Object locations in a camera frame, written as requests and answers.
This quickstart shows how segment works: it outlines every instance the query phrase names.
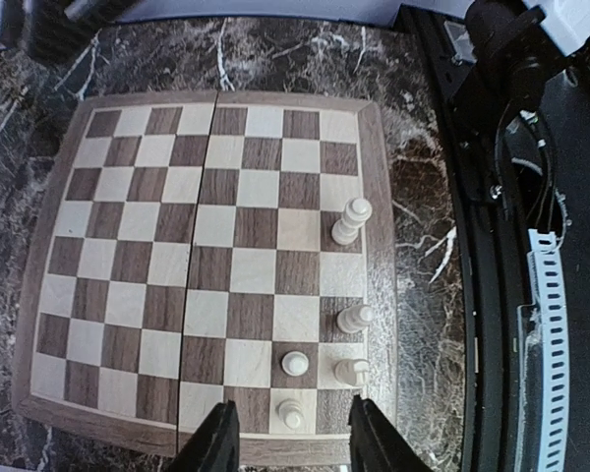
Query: white pawn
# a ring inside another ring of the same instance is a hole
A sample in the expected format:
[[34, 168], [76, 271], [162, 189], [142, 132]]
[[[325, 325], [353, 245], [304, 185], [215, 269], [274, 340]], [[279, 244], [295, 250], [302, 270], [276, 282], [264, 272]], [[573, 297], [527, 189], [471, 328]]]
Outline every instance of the white pawn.
[[282, 359], [282, 369], [291, 377], [300, 377], [308, 372], [310, 362], [306, 354], [300, 351], [291, 351]]
[[372, 216], [372, 204], [365, 199], [352, 199], [345, 205], [341, 218], [332, 226], [332, 239], [345, 246], [358, 238], [359, 229]]
[[334, 376], [342, 384], [363, 386], [369, 381], [370, 363], [365, 359], [343, 359], [334, 366]]
[[362, 331], [372, 323], [374, 310], [369, 305], [355, 305], [346, 308], [336, 317], [338, 328], [348, 334]]
[[302, 405], [297, 400], [284, 400], [277, 407], [277, 416], [291, 430], [299, 430], [304, 425]]

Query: chess square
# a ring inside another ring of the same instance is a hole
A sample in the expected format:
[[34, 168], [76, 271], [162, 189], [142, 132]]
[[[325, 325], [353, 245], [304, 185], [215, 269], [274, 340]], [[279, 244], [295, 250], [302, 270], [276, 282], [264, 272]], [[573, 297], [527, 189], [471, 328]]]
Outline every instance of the chess square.
[[106, 324], [102, 341], [101, 366], [136, 373], [140, 359], [141, 332], [136, 327]]
[[171, 168], [161, 201], [165, 204], [195, 204], [201, 184], [201, 167]]
[[244, 135], [247, 108], [217, 106], [212, 117], [213, 135]]
[[98, 404], [98, 367], [68, 361], [64, 399], [71, 403], [96, 408]]
[[41, 284], [39, 310], [43, 313], [69, 318], [72, 314], [72, 301], [75, 297], [76, 286], [76, 277], [47, 273]]
[[100, 169], [74, 169], [66, 200], [91, 200], [99, 178]]
[[228, 338], [271, 341], [272, 334], [272, 295], [230, 293], [227, 310]]
[[116, 415], [136, 417], [138, 374], [101, 367], [98, 372], [97, 409]]
[[274, 341], [317, 342], [320, 339], [319, 297], [275, 295]]
[[238, 207], [277, 208], [280, 173], [242, 169], [238, 179]]
[[284, 110], [284, 138], [319, 139], [319, 112]]
[[281, 172], [279, 175], [279, 207], [319, 209], [319, 179], [319, 174]]
[[174, 144], [175, 135], [143, 136], [136, 156], [136, 167], [168, 166]]
[[94, 202], [89, 215], [89, 238], [117, 239], [124, 204]]
[[66, 360], [35, 352], [32, 356], [30, 391], [62, 400], [66, 380]]
[[185, 287], [189, 257], [188, 244], [153, 243], [148, 284]]
[[120, 119], [120, 110], [97, 111], [89, 122], [87, 138], [113, 136], [116, 123]]
[[325, 211], [344, 211], [349, 200], [363, 196], [359, 178], [351, 175], [322, 174], [320, 192]]
[[367, 269], [362, 254], [321, 253], [320, 273], [322, 296], [365, 296]]
[[356, 114], [349, 111], [322, 110], [320, 138], [335, 143], [358, 143]]
[[282, 167], [287, 172], [321, 171], [321, 149], [319, 141], [282, 140]]
[[199, 203], [204, 205], [236, 205], [238, 170], [206, 169]]
[[207, 152], [207, 136], [177, 136], [170, 156], [172, 166], [203, 166]]
[[77, 150], [73, 166], [75, 168], [102, 167], [110, 145], [111, 138], [83, 139], [79, 150]]
[[195, 224], [194, 204], [161, 204], [155, 241], [190, 243]]
[[245, 138], [243, 169], [279, 170], [281, 160], [281, 140], [271, 138]]
[[319, 341], [321, 342], [363, 342], [363, 332], [349, 334], [341, 331], [336, 324], [339, 313], [349, 307], [362, 305], [362, 298], [321, 297]]
[[363, 252], [363, 238], [361, 229], [356, 240], [347, 245], [336, 244], [332, 239], [332, 226], [341, 219], [339, 211], [322, 211], [322, 251], [328, 253], [358, 253]]
[[90, 322], [104, 322], [108, 290], [109, 282], [107, 280], [77, 279], [72, 318]]
[[275, 273], [275, 293], [282, 295], [319, 295], [319, 253], [277, 251]]
[[196, 431], [216, 403], [223, 401], [223, 385], [181, 382], [179, 393], [179, 428], [188, 433]]
[[274, 293], [275, 250], [234, 248], [231, 267], [231, 292]]
[[141, 136], [147, 130], [150, 106], [123, 108], [114, 136]]
[[91, 202], [62, 202], [55, 221], [55, 236], [83, 238], [90, 213]]
[[223, 384], [225, 339], [184, 336], [181, 380], [195, 384]]
[[129, 187], [129, 202], [159, 202], [162, 200], [166, 167], [136, 167]]
[[322, 142], [321, 152], [323, 173], [358, 175], [356, 145]]
[[140, 137], [114, 138], [109, 146], [105, 165], [110, 167], [131, 167], [136, 163]]
[[114, 262], [116, 241], [86, 239], [79, 262], [79, 277], [108, 280]]
[[271, 343], [250, 339], [225, 340], [226, 386], [270, 386]]
[[122, 212], [118, 239], [125, 241], [152, 241], [157, 227], [159, 204], [128, 202]]
[[276, 106], [250, 106], [247, 108], [245, 136], [255, 138], [281, 138], [284, 111]]
[[227, 386], [224, 399], [236, 403], [241, 433], [268, 433], [270, 393], [268, 388]]
[[177, 425], [179, 381], [138, 375], [136, 418]]
[[323, 389], [353, 388], [352, 385], [339, 382], [334, 376], [334, 367], [343, 359], [366, 359], [367, 354], [362, 343], [320, 343], [319, 373], [317, 387]]
[[97, 202], [125, 202], [133, 175], [133, 167], [103, 167], [94, 200]]
[[181, 332], [185, 297], [185, 287], [149, 285], [143, 327], [160, 331]]
[[236, 208], [235, 247], [275, 249], [276, 245], [276, 208]]
[[360, 389], [317, 390], [317, 430], [318, 435], [349, 435], [347, 423], [354, 395]]
[[177, 135], [208, 135], [212, 123], [212, 103], [190, 103], [183, 106]]
[[182, 107], [153, 108], [148, 117], [147, 135], [174, 135], [181, 118]]
[[66, 357], [70, 319], [45, 313], [39, 314], [37, 352], [54, 357]]
[[179, 332], [143, 329], [138, 372], [147, 376], [177, 379], [180, 349]]
[[[303, 409], [304, 424], [297, 430], [291, 430], [287, 427], [277, 414], [279, 405], [283, 401], [290, 399], [298, 401]], [[303, 388], [272, 388], [268, 412], [268, 432], [270, 434], [293, 437], [313, 435], [317, 427], [317, 391]]]
[[81, 238], [56, 237], [52, 245], [48, 272], [59, 275], [77, 275], [83, 241]]
[[151, 253], [152, 243], [118, 241], [111, 279], [119, 282], [147, 283]]
[[66, 358], [69, 361], [100, 366], [103, 328], [103, 323], [70, 320]]
[[228, 292], [188, 290], [184, 334], [225, 337]]
[[199, 205], [195, 244], [231, 248], [234, 244], [236, 206]]
[[142, 327], [147, 286], [141, 283], [109, 282], [105, 322], [109, 325]]
[[188, 288], [226, 292], [230, 286], [231, 248], [193, 247]]
[[280, 208], [277, 223], [277, 249], [318, 251], [321, 242], [321, 217], [317, 210]]
[[[316, 388], [317, 387], [317, 342], [277, 342], [272, 343], [271, 387]], [[302, 352], [308, 357], [308, 371], [299, 377], [291, 377], [282, 369], [282, 359], [289, 352]]]
[[243, 162], [242, 136], [209, 137], [206, 153], [206, 169], [240, 169]]

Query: folding chessboard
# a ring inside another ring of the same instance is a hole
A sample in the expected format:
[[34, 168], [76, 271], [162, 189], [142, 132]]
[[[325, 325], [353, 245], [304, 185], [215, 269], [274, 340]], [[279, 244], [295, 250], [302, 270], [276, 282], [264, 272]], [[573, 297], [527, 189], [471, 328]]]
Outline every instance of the folding chessboard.
[[[374, 214], [338, 246], [331, 225]], [[14, 406], [52, 426], [173, 455], [217, 402], [236, 402], [250, 464], [348, 459], [354, 394], [395, 410], [393, 222], [374, 103], [280, 93], [86, 100], [31, 244]], [[367, 303], [375, 322], [341, 332]], [[309, 371], [288, 377], [290, 351]], [[345, 358], [371, 362], [363, 389]], [[300, 401], [305, 423], [277, 416]]]

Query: chess piece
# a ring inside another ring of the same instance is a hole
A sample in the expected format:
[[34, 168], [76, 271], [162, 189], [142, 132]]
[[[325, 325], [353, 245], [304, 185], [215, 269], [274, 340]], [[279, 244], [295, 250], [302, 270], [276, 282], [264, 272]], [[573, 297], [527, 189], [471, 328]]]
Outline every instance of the chess piece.
[[370, 363], [365, 359], [343, 359], [334, 366], [334, 376], [342, 384], [363, 386], [369, 381]]
[[277, 407], [277, 416], [291, 430], [298, 430], [304, 425], [302, 405], [297, 400], [284, 400]]
[[282, 369], [291, 377], [300, 377], [308, 372], [309, 361], [306, 354], [291, 351], [282, 358]]
[[362, 331], [372, 323], [374, 310], [369, 305], [355, 305], [346, 308], [336, 317], [339, 329], [348, 334]]
[[365, 199], [352, 199], [332, 226], [332, 239], [336, 244], [346, 246], [358, 238], [359, 229], [372, 216], [372, 204]]

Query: white chess piece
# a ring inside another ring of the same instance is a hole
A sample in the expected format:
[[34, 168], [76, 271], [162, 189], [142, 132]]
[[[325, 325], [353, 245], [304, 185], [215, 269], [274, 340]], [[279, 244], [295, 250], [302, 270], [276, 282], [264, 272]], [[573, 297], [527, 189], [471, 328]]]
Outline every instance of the white chess piece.
[[308, 357], [300, 351], [291, 351], [282, 359], [282, 369], [291, 377], [300, 377], [308, 372]]
[[291, 430], [298, 430], [304, 425], [302, 405], [297, 400], [284, 400], [277, 407], [277, 416]]
[[372, 323], [374, 310], [369, 305], [355, 305], [346, 308], [336, 317], [339, 329], [348, 334], [362, 331]]
[[365, 359], [343, 359], [334, 366], [334, 376], [342, 384], [363, 386], [369, 381], [370, 363]]
[[341, 218], [332, 226], [332, 239], [346, 246], [358, 238], [359, 229], [372, 216], [372, 204], [365, 199], [352, 199], [345, 205]]

